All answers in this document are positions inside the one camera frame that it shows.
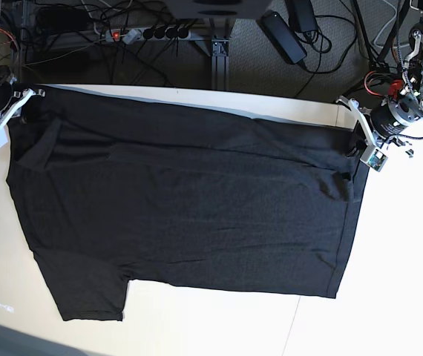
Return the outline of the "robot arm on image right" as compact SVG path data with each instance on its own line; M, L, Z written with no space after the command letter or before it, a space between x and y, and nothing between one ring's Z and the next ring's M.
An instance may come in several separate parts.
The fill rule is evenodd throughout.
M361 80L368 94L378 97L378 106L363 108L355 99L341 96L337 103L348 109L355 127L348 156L358 156L378 170L387 160L385 151L396 145L413 155L406 130L423 120L423 1L399 1L392 30L371 70Z

